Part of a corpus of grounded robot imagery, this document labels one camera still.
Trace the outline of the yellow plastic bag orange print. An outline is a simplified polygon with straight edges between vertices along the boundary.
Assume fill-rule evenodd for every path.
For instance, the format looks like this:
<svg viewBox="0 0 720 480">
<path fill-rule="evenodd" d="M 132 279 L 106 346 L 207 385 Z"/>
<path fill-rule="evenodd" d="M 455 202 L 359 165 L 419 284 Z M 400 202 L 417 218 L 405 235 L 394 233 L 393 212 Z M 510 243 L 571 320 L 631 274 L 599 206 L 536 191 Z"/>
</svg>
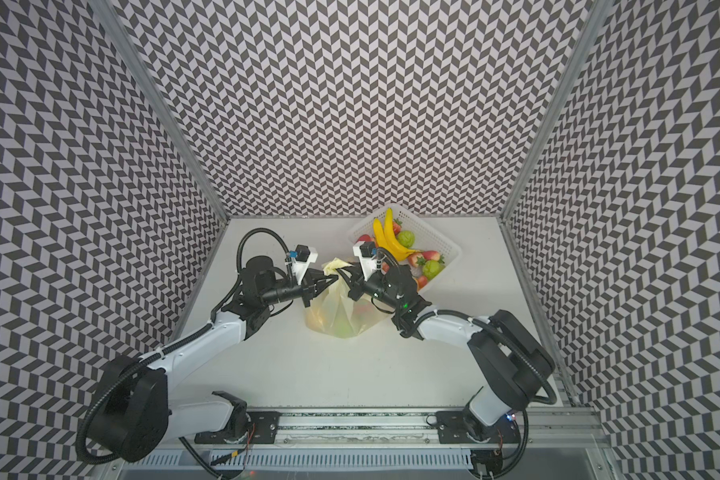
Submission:
<svg viewBox="0 0 720 480">
<path fill-rule="evenodd" d="M 340 267 L 349 263 L 334 258 L 323 265 L 323 273 L 336 274 L 337 281 L 330 285 L 305 310 L 305 325 L 317 333 L 340 339 L 359 336 L 382 321 L 389 320 L 390 314 L 380 311 L 364 294 L 357 301 L 349 298 L 349 287 L 338 275 Z"/>
</svg>

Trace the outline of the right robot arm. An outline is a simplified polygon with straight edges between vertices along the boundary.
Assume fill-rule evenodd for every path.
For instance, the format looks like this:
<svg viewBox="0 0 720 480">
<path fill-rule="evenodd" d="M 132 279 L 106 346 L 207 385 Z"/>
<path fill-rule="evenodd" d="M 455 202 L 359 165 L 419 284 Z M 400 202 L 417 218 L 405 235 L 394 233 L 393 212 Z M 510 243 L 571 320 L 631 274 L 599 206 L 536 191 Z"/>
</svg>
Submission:
<svg viewBox="0 0 720 480">
<path fill-rule="evenodd" d="M 383 304 L 403 338 L 437 341 L 470 352 L 485 385 L 461 413 L 462 430 L 475 442 L 494 440 L 500 425 L 533 403 L 554 405 L 550 378 L 554 361 L 540 342 L 506 310 L 472 316 L 442 309 L 424 299 L 407 267 L 365 274 L 359 264 L 341 267 L 338 275 L 353 301 L 367 295 Z"/>
</svg>

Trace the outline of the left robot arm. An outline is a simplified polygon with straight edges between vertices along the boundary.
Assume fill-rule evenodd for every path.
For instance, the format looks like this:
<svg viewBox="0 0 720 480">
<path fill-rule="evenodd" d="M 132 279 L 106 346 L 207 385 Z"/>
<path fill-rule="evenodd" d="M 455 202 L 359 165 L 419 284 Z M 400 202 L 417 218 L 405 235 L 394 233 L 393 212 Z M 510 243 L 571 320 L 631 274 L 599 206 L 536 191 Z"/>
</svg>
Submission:
<svg viewBox="0 0 720 480">
<path fill-rule="evenodd" d="M 238 245 L 237 278 L 199 329 L 139 357 L 110 361 L 75 438 L 77 458 L 88 465 L 117 459 L 135 462 L 162 441 L 214 433 L 246 441 L 247 403 L 221 390 L 207 398 L 177 400 L 174 390 L 225 350 L 243 343 L 295 300 L 309 305 L 338 277 L 313 268 L 317 254 L 305 245 L 289 248 L 271 229 L 247 232 Z"/>
</svg>

